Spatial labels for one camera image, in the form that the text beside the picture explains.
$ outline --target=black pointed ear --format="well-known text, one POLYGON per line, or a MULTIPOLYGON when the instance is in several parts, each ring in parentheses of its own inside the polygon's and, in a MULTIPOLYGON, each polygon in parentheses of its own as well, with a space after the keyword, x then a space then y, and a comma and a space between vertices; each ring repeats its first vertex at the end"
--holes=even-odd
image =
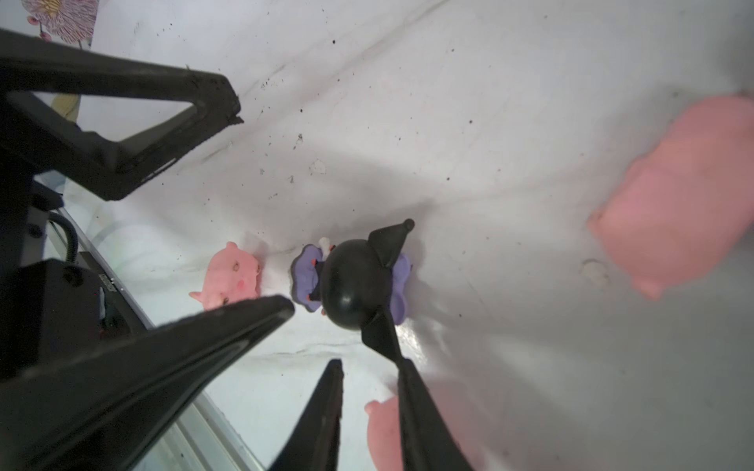
POLYGON ((414 220, 407 219, 403 224, 396 224, 377 229, 369 234, 369 244, 377 252, 380 262, 387 268, 392 268, 398 260, 406 236, 414 228, 414 220))

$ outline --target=pig ear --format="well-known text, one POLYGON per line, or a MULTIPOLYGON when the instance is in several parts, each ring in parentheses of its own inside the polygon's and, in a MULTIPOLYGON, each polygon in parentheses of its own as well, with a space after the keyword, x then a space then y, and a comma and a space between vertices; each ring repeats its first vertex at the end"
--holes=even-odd
POLYGON ((655 281, 634 278, 631 282, 636 291, 642 293, 650 301, 659 301, 665 288, 655 281))
POLYGON ((599 208, 589 215, 589 219, 587 219, 587 227, 593 234, 599 233, 599 220, 602 219, 604 213, 605 208, 599 208))
POLYGON ((379 401, 371 401, 369 404, 364 406, 364 411, 366 412, 366 415, 372 415, 372 413, 378 407, 379 407, 379 401))

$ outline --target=pink flower print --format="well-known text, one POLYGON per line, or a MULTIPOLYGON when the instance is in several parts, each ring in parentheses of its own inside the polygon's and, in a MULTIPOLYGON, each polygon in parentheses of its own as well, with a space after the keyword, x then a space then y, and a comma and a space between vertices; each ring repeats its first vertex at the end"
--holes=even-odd
POLYGON ((99 0, 21 0, 21 4, 51 34, 69 44, 86 41, 94 34, 99 0))

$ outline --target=black plastic bracket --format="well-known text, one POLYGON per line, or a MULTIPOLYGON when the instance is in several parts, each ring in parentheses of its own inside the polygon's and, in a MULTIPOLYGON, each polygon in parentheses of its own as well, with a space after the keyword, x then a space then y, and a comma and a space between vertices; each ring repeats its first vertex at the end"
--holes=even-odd
POLYGON ((331 359, 288 443, 269 471, 336 471, 343 406, 343 364, 331 359))
POLYGON ((120 200, 227 126, 241 104, 219 74, 115 59, 0 29, 0 146, 55 169, 104 200, 120 200), (120 142, 84 132, 32 92, 190 102, 120 142))
POLYGON ((473 471, 458 450, 414 362, 403 358, 397 365, 404 471, 473 471))
POLYGON ((292 315, 282 296, 241 301, 25 370, 0 387, 0 469, 130 469, 292 315))
POLYGON ((361 329, 361 341, 393 363, 398 364, 403 359, 395 333, 395 322, 386 307, 380 307, 372 320, 361 329))

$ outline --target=pink pig plush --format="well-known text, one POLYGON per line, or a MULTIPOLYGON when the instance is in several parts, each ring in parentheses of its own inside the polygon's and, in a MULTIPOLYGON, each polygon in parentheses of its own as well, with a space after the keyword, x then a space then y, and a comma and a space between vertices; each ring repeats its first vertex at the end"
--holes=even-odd
MULTIPOLYGON (((479 443, 479 434, 470 424, 468 414, 448 391, 435 390, 432 398, 458 449, 473 469, 483 471, 486 459, 479 443)), ((371 401, 364 410, 369 415, 366 443, 375 468, 377 471, 403 471, 397 396, 385 402, 371 401)))
POLYGON ((259 263, 253 255, 228 242, 223 250, 210 260, 204 286, 201 292, 190 292, 204 310, 217 309, 228 303, 259 297, 256 291, 256 277, 259 263))
POLYGON ((712 270, 753 222, 754 101, 718 96, 686 110, 588 225, 657 300, 712 270))

